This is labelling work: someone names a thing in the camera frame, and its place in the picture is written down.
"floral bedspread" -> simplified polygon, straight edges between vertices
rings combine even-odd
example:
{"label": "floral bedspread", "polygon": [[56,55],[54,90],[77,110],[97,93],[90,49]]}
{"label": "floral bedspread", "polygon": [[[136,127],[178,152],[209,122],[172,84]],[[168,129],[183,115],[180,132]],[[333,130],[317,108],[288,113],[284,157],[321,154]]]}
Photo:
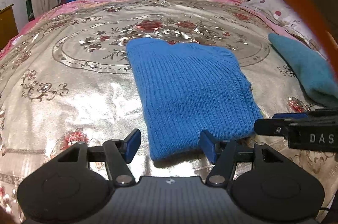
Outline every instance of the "floral bedspread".
{"label": "floral bedspread", "polygon": [[[161,162],[149,157],[147,128],[125,46],[152,37],[172,45],[196,42],[231,49],[266,117],[288,111],[288,98],[315,107],[284,60],[271,48],[269,26],[239,8],[241,0],[95,0],[52,10],[17,39],[0,61],[0,202],[24,216],[16,189],[24,177],[77,141],[97,146],[134,128],[142,142],[130,168],[142,175],[203,179],[212,165],[201,153]],[[256,136],[317,177],[326,206],[338,183],[334,154],[291,150],[278,137]],[[92,164],[102,175],[102,163]],[[239,164],[236,175],[247,171]]]}

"silver bolt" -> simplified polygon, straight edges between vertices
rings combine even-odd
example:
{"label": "silver bolt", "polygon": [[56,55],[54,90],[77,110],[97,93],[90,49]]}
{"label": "silver bolt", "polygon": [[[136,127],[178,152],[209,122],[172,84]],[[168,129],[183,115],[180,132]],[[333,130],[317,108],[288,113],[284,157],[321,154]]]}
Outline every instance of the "silver bolt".
{"label": "silver bolt", "polygon": [[128,184],[132,181],[132,178],[129,175],[123,174],[123,175],[119,175],[116,178],[116,181],[117,183],[120,183],[120,184]]}
{"label": "silver bolt", "polygon": [[209,181],[213,184],[222,184],[225,181],[225,178],[222,175],[213,175],[210,176]]}

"white pillow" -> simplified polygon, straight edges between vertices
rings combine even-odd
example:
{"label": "white pillow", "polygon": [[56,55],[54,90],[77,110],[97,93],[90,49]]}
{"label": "white pillow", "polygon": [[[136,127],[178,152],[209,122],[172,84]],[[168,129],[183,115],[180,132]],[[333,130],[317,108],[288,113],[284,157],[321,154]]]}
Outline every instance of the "white pillow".
{"label": "white pillow", "polygon": [[318,51],[325,59],[327,58],[312,31],[283,0],[250,0],[241,5],[262,13],[270,21],[302,39],[311,49]]}

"pink blanket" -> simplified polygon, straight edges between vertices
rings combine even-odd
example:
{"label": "pink blanket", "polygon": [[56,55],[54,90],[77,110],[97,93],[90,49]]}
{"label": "pink blanket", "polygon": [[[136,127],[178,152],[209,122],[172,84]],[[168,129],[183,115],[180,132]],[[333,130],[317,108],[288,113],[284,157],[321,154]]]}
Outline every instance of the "pink blanket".
{"label": "pink blanket", "polygon": [[[2,59],[10,50],[11,48],[15,45],[15,40],[30,32],[34,28],[38,27],[41,23],[50,20],[52,18],[57,17],[60,14],[65,14],[65,13],[71,13],[74,12],[75,10],[79,8],[88,8],[88,7],[93,7],[97,4],[102,4],[102,3],[107,3],[110,1],[124,1],[124,0],[77,0],[77,1],[72,1],[70,3],[58,6],[53,8],[52,10],[46,12],[45,14],[41,15],[40,17],[36,18],[35,20],[27,23],[23,29],[19,32],[17,36],[12,38],[8,44],[4,47],[4,49],[0,52],[0,59]],[[271,29],[273,29],[277,34],[283,35],[289,38],[294,39],[293,36],[291,36],[289,33],[287,33],[282,27],[274,24],[271,22],[269,19],[267,19],[264,15],[262,15],[259,12],[256,12],[254,10],[251,10],[247,7],[241,7],[240,4],[246,2],[246,0],[214,0],[214,1],[219,1],[227,4],[234,4],[238,5],[240,8],[260,17]]]}

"wooden cabinet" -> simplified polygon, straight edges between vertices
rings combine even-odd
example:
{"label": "wooden cabinet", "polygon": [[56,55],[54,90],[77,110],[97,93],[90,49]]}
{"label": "wooden cabinet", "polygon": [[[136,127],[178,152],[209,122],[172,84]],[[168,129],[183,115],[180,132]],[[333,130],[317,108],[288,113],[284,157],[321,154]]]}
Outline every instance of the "wooden cabinet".
{"label": "wooden cabinet", "polygon": [[8,41],[18,34],[12,6],[0,10],[0,49],[3,49]]}

